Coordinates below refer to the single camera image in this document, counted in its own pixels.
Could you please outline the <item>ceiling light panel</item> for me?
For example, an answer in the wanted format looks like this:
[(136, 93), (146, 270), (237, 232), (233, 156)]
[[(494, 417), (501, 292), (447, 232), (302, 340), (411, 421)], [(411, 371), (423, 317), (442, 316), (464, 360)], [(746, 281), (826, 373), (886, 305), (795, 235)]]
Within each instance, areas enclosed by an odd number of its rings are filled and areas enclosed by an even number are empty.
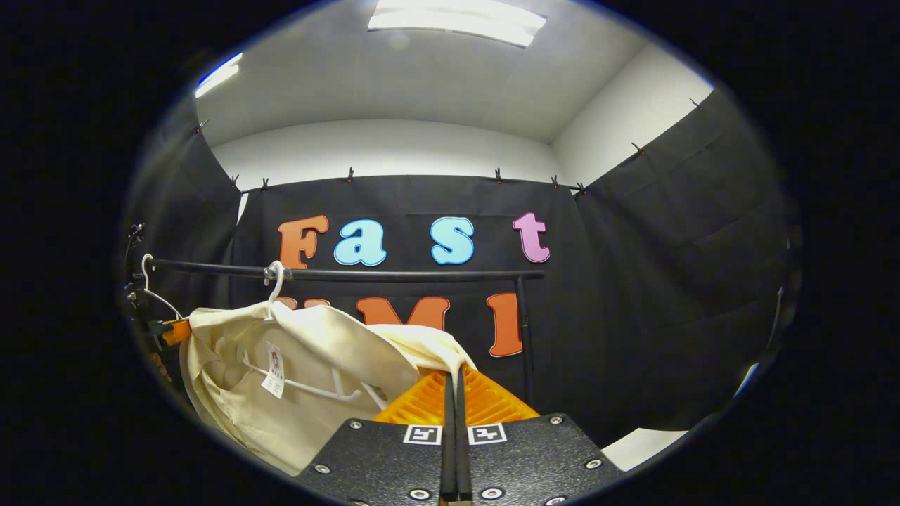
[(229, 78), (235, 76), (239, 72), (239, 61), (243, 58), (243, 52), (234, 54), (227, 61), (215, 68), (215, 70), (206, 74), (194, 89), (194, 97), (200, 98), (216, 86), (222, 84)]
[(367, 29), (463, 33), (527, 48), (546, 22), (499, 0), (378, 0)]

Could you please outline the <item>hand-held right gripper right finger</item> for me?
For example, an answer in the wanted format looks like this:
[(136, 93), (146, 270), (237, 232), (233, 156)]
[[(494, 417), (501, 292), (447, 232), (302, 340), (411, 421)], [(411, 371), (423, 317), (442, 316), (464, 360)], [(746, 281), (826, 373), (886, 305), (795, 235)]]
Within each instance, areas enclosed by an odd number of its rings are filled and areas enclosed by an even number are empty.
[(469, 366), (459, 374), (456, 422), (464, 506), (572, 506), (626, 474), (569, 415), (538, 415)]

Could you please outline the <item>black backdrop cloth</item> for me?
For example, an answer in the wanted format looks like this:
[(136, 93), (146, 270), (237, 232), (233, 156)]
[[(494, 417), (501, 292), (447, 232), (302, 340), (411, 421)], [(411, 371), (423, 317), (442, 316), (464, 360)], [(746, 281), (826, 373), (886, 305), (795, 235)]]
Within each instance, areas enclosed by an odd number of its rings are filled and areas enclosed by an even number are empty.
[(716, 89), (581, 193), (471, 176), (319, 179), (241, 194), (182, 115), (127, 204), (172, 261), (430, 272), (299, 280), (283, 297), (454, 336), (476, 368), (607, 444), (687, 430), (775, 348), (794, 299), (795, 206), (767, 145)]

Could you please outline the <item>cream collared shirt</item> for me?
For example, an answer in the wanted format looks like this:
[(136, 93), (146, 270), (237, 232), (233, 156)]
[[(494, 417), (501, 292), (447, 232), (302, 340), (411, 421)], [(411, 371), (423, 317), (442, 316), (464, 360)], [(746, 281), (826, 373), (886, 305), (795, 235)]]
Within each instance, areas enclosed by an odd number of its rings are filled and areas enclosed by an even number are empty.
[(188, 322), (179, 361), (199, 418), (290, 476), (346, 420), (374, 419), (428, 372), (473, 366), (449, 333), (364, 325), (330, 306), (199, 308)]

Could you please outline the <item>black clothes rack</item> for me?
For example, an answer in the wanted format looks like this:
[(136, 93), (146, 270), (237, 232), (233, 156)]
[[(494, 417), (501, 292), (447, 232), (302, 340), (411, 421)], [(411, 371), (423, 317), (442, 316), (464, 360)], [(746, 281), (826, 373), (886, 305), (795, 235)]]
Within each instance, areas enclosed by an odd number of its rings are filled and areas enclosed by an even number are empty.
[(337, 283), (376, 283), (376, 284), (437, 284), (437, 283), (480, 283), (508, 281), (514, 283), (515, 300), (517, 300), (520, 337), (522, 340), (522, 365), (525, 382), (526, 402), (532, 404), (536, 400), (534, 384), (533, 339), (527, 303), (527, 280), (544, 278), (544, 270), (515, 271), (335, 271), (335, 270), (303, 270), (279, 268), (279, 266), (231, 266), (223, 264), (202, 264), (189, 261), (166, 259), (149, 259), (153, 269), (177, 271), (180, 273), (202, 273), (203, 275), (220, 275), (228, 278), (254, 278), (272, 281), (316, 281)]

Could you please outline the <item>white plastic clothes hanger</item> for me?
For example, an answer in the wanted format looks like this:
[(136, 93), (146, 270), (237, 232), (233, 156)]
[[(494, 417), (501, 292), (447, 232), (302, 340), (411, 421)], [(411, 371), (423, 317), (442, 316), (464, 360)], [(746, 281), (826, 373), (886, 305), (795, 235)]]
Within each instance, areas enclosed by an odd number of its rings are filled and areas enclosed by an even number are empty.
[(183, 320), (184, 319), (183, 315), (180, 313), (180, 311), (177, 310), (176, 307), (174, 307), (173, 304), (170, 304), (170, 302), (167, 301), (165, 298), (163, 298), (159, 294), (156, 294), (155, 292), (152, 292), (149, 289), (149, 272), (155, 270), (155, 268), (153, 268), (153, 266), (148, 268), (148, 262), (151, 259), (154, 259), (154, 256), (152, 256), (151, 253), (145, 253), (145, 255), (143, 257), (141, 257), (141, 275), (143, 276), (142, 291), (144, 291), (145, 295), (148, 295), (149, 297), (162, 302), (162, 304), (164, 304), (167, 308), (169, 308), (169, 310), (174, 314), (174, 316), (176, 316), (176, 320)]
[[(270, 263), (270, 265), (262, 271), (264, 285), (274, 285), (274, 288), (268, 295), (266, 301), (266, 318), (264, 318), (264, 321), (274, 321), (273, 307), (276, 303), (276, 299), (279, 298), (281, 294), (283, 284), (288, 278), (289, 273), (290, 269), (286, 268), (279, 261)], [(283, 396), (283, 391), (286, 387), (299, 389), (300, 391), (305, 391), (305, 393), (319, 395), (320, 397), (340, 401), (341, 403), (351, 403), (351, 401), (355, 401), (362, 397), (363, 392), (359, 390), (353, 391), (353, 393), (350, 394), (344, 393), (341, 372), (338, 372), (337, 368), (330, 369), (333, 380), (333, 389), (331, 390), (311, 387), (311, 385), (303, 384), (302, 382), (286, 379), (284, 377), (284, 361), (280, 350), (277, 349), (277, 346), (270, 343), (267, 343), (266, 346), (269, 358), (269, 365), (266, 370), (258, 368), (251, 363), (250, 352), (248, 352), (247, 349), (244, 349), (242, 355), (238, 357), (241, 359), (243, 365), (254, 371), (264, 372), (264, 374), (266, 374), (266, 377), (262, 381), (262, 387), (269, 391), (270, 394), (273, 394), (274, 397), (280, 399), (280, 397)]]

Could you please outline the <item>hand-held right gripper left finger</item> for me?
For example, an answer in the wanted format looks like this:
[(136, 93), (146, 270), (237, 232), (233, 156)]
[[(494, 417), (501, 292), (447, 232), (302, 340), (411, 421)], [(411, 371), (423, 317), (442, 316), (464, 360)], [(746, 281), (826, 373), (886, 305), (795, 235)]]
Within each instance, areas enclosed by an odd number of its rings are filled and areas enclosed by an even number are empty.
[(449, 372), (432, 372), (374, 420), (351, 417), (296, 478), (358, 506), (448, 506), (458, 496)]

